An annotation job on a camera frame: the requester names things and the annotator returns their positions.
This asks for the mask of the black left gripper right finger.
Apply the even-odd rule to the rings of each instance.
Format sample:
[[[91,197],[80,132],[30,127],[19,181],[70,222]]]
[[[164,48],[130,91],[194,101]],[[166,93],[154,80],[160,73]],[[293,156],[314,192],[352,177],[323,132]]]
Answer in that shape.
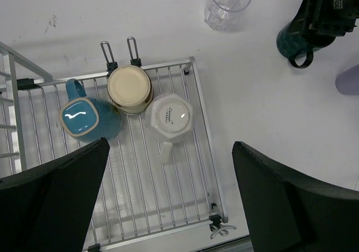
[[[241,141],[232,158],[254,251],[358,251],[358,191],[308,176]]]

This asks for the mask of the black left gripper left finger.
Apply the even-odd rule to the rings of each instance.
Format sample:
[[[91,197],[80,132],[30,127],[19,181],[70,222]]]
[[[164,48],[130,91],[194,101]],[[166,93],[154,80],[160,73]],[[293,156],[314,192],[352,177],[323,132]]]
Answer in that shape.
[[[96,140],[1,179],[1,251],[81,251],[110,146]]]

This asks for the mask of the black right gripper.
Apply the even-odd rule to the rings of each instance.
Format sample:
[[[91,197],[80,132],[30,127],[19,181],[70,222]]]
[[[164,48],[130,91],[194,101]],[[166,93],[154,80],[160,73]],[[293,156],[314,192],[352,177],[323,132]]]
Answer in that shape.
[[[291,33],[345,36],[356,27],[358,0],[303,0]]]

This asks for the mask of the dark green mug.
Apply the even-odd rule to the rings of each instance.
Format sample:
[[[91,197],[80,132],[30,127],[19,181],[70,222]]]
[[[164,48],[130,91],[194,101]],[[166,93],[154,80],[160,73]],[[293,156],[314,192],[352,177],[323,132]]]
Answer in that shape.
[[[314,60],[314,53],[335,41],[334,36],[299,34],[289,31],[289,22],[277,35],[276,44],[279,53],[297,69],[309,67]]]

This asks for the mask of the blue floral mug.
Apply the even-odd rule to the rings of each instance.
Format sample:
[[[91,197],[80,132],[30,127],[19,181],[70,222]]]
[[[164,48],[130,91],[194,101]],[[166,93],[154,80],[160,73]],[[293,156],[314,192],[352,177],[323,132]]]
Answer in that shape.
[[[100,138],[112,140],[122,128],[122,116],[107,100],[90,97],[81,83],[69,79],[65,84],[68,102],[59,111],[59,120],[70,137],[83,143]]]

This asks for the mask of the cream tumbler with brown band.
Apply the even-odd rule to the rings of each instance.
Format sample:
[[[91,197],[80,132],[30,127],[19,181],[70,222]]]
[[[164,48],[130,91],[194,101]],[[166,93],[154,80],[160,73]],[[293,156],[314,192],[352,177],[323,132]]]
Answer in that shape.
[[[107,92],[115,107],[129,115],[143,113],[154,96],[149,75],[133,65],[122,66],[109,75]]]

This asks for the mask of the white ceramic mug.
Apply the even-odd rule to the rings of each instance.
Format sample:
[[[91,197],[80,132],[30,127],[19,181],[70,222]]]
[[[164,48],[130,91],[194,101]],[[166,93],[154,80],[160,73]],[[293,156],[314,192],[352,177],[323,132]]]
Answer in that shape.
[[[145,111],[149,135],[159,143],[159,161],[169,163],[174,144],[184,140],[194,128],[192,104],[176,93],[164,93],[153,99]]]

